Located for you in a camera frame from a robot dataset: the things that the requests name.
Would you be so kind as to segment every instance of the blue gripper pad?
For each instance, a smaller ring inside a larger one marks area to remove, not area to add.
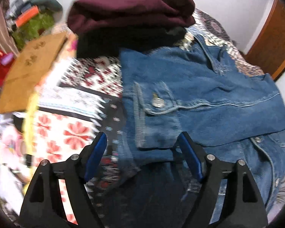
[[[195,144],[187,132],[179,134],[175,145],[180,147],[192,176],[202,182],[207,171],[205,160],[207,154],[204,149]]]
[[[96,173],[97,167],[101,161],[101,158],[107,148],[107,136],[105,133],[99,132],[93,143],[96,143],[94,150],[86,163],[86,169],[84,173],[84,180],[88,182]]]

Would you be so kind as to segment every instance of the yellow object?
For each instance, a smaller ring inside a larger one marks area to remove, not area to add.
[[[29,179],[32,179],[32,178],[33,178],[33,175],[35,174],[36,169],[37,169],[37,168],[34,167],[34,166],[31,167]],[[31,183],[31,181],[30,181],[29,183],[27,183],[26,185],[24,185],[24,187],[22,188],[22,193],[23,193],[23,195],[26,194],[30,183]]]
[[[34,148],[34,113],[38,110],[38,100],[39,94],[35,91],[28,100],[28,106],[26,108],[26,115],[23,119],[22,131],[23,131],[23,139],[26,144],[26,153],[30,155],[35,155]]]

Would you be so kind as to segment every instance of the maroon sweater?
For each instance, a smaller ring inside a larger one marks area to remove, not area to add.
[[[193,0],[78,0],[67,24],[77,34],[129,25],[189,27],[195,23],[194,9]]]

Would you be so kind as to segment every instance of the striped fabric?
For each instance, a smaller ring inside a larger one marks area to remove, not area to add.
[[[0,50],[5,53],[13,52],[15,55],[19,54],[19,51],[15,45],[12,37],[8,35],[8,30],[6,27],[4,15],[3,15],[3,5],[0,4]]]

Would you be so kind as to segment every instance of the folded clothes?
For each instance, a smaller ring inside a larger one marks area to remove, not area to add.
[[[270,76],[239,73],[225,47],[198,35],[189,51],[125,49],[119,58],[127,123],[118,145],[123,184],[104,201],[112,225],[182,227],[200,185],[174,147],[181,131],[220,160],[243,159],[269,211],[285,176],[285,107]],[[224,180],[211,222],[225,192]]]
[[[118,57],[120,48],[143,52],[173,46],[184,39],[186,29],[174,27],[121,27],[91,30],[78,37],[77,58]]]
[[[129,25],[189,27],[195,23],[194,9],[193,0],[78,0],[67,24],[77,34]]]

